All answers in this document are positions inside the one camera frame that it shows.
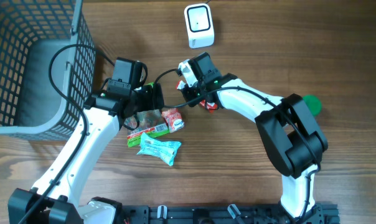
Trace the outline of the teal snack wrapper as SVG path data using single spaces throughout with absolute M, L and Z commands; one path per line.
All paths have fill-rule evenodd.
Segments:
M 182 143 L 179 141 L 160 141 L 151 138 L 148 134 L 141 135 L 141 142 L 139 144 L 140 150 L 137 155 L 147 155 L 160 158 L 169 166 L 174 165 L 174 159 L 181 147 Z

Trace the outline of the red snack stick packet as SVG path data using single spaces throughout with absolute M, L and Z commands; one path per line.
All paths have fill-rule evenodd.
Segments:
M 196 92 L 195 89 L 190 88 L 188 84 L 186 84 L 182 80 L 178 81 L 176 85 L 176 89 L 182 93 L 183 98 L 186 101 L 193 100 L 194 98 L 197 98 L 200 95 L 199 93 Z M 216 103 L 208 102 L 205 98 L 198 103 L 189 104 L 190 107 L 194 107 L 196 105 L 200 105 L 202 108 L 209 111 L 210 113 L 213 113 L 215 110 L 219 109 L 219 106 Z

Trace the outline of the green gummy candy bag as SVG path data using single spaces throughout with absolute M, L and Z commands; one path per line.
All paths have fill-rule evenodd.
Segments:
M 143 133 L 146 133 L 151 138 L 169 134 L 168 125 L 160 110 L 138 112 L 135 116 L 127 118 L 124 125 L 133 129 L 128 130 L 127 133 L 128 147 L 139 145 Z

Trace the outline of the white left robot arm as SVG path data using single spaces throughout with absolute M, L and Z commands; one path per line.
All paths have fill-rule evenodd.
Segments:
M 8 201 L 10 223 L 122 223 L 120 202 L 80 196 L 95 164 L 125 119 L 164 105 L 158 83 L 132 88 L 108 81 L 108 89 L 86 99 L 80 120 L 53 164 L 30 190 L 16 189 Z

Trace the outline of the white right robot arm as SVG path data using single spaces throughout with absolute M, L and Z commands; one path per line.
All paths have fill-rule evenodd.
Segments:
M 297 94 L 272 96 L 227 74 L 206 85 L 176 86 L 190 107 L 210 101 L 253 121 L 266 154 L 282 176 L 280 204 L 295 221 L 303 221 L 315 205 L 313 180 L 321 170 L 327 139 L 304 98 Z

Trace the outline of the green lid jar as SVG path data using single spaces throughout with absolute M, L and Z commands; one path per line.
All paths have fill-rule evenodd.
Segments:
M 303 97 L 305 104 L 308 106 L 311 114 L 317 116 L 322 110 L 322 103 L 315 95 L 306 95 Z

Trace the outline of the small red white packet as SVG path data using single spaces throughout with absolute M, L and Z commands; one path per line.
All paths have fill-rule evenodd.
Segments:
M 176 132 L 184 127 L 185 124 L 182 115 L 177 108 L 164 110 L 161 114 L 167 123 L 170 133 Z

